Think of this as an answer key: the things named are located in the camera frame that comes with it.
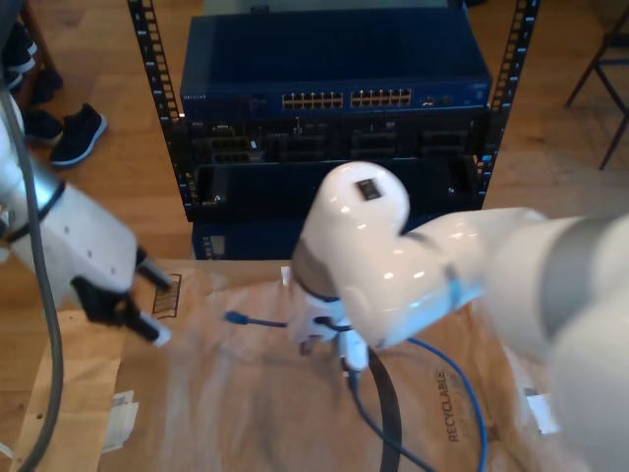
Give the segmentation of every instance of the chair leg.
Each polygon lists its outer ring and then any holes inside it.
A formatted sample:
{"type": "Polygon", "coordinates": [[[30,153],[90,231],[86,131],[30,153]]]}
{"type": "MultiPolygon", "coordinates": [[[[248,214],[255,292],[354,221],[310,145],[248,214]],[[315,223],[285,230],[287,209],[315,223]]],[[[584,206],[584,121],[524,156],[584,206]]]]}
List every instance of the chair leg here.
{"type": "Polygon", "coordinates": [[[627,128],[627,124],[629,124],[629,113],[625,113],[625,116],[623,116],[622,121],[620,122],[620,126],[616,130],[616,134],[614,135],[613,140],[611,140],[611,144],[607,148],[607,153],[600,163],[599,170],[604,170],[607,166],[607,163],[611,159],[611,155],[613,154],[616,147],[618,146],[618,143],[620,142],[620,138],[622,138],[622,134],[627,128]]]}
{"type": "Polygon", "coordinates": [[[581,79],[579,79],[577,86],[574,87],[574,90],[572,90],[572,93],[570,93],[570,96],[566,100],[566,108],[570,108],[570,105],[572,105],[572,102],[576,98],[577,94],[581,91],[586,80],[588,79],[592,71],[594,70],[595,65],[600,59],[599,52],[597,52],[597,55],[594,56],[594,59],[592,59],[592,62],[588,64],[588,68],[585,70],[585,72],[581,76],[581,79]]]}
{"type": "Polygon", "coordinates": [[[590,61],[590,64],[588,64],[588,68],[581,76],[581,79],[579,79],[577,86],[574,87],[574,90],[572,90],[572,93],[570,93],[570,97],[566,101],[566,108],[570,107],[575,97],[577,96],[581,88],[583,87],[584,83],[586,82],[586,80],[588,79],[592,71],[595,69],[595,67],[599,63],[599,60],[601,59],[606,49],[609,47],[609,45],[611,44],[613,39],[616,37],[616,35],[620,31],[620,29],[623,27],[623,25],[627,22],[627,19],[629,19],[629,6],[625,9],[624,12],[622,12],[622,16],[618,19],[618,21],[613,26],[609,34],[605,35],[604,39],[602,40],[602,44],[600,45],[599,50],[592,58],[592,61],[590,61]]]}
{"type": "Polygon", "coordinates": [[[613,85],[611,84],[611,82],[609,81],[609,79],[607,78],[607,74],[604,72],[604,70],[600,67],[600,64],[596,64],[594,66],[594,70],[597,72],[597,74],[599,75],[600,81],[602,82],[602,84],[604,85],[604,87],[607,89],[607,91],[609,92],[609,95],[611,95],[611,98],[613,99],[613,101],[616,102],[616,105],[618,105],[618,108],[620,108],[620,111],[622,111],[623,113],[626,113],[627,111],[627,106],[625,105],[625,103],[622,101],[622,98],[620,97],[620,95],[618,94],[618,92],[616,91],[616,89],[613,87],[613,85]]]}

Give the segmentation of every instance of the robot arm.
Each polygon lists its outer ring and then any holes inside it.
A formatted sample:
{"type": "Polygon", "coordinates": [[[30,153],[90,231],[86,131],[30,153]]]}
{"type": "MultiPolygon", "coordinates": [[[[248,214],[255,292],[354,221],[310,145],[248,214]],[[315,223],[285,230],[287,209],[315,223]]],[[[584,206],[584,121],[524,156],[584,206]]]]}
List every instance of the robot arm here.
{"type": "Polygon", "coordinates": [[[400,234],[408,212],[393,174],[365,162],[340,166],[321,184],[293,257],[298,286],[340,298],[352,327],[380,349],[481,296],[496,243],[544,220],[525,208],[469,211],[400,234]]]}
{"type": "Polygon", "coordinates": [[[400,234],[408,211],[402,184],[377,165],[328,174],[293,256],[292,339],[335,335],[321,316],[351,324],[364,341],[340,352],[360,370],[367,345],[395,345],[483,296],[506,344],[547,361],[565,437],[593,470],[629,470],[629,217],[505,208],[400,234]]]}
{"type": "MultiPolygon", "coordinates": [[[[23,128],[20,110],[12,99],[23,128]]],[[[8,117],[0,108],[0,236],[31,270],[27,193],[8,117]]],[[[55,305],[68,297],[90,321],[125,325],[161,345],[170,332],[141,312],[130,291],[136,271],[160,288],[170,277],[139,248],[123,223],[85,194],[31,162],[41,239],[55,305]]]]}

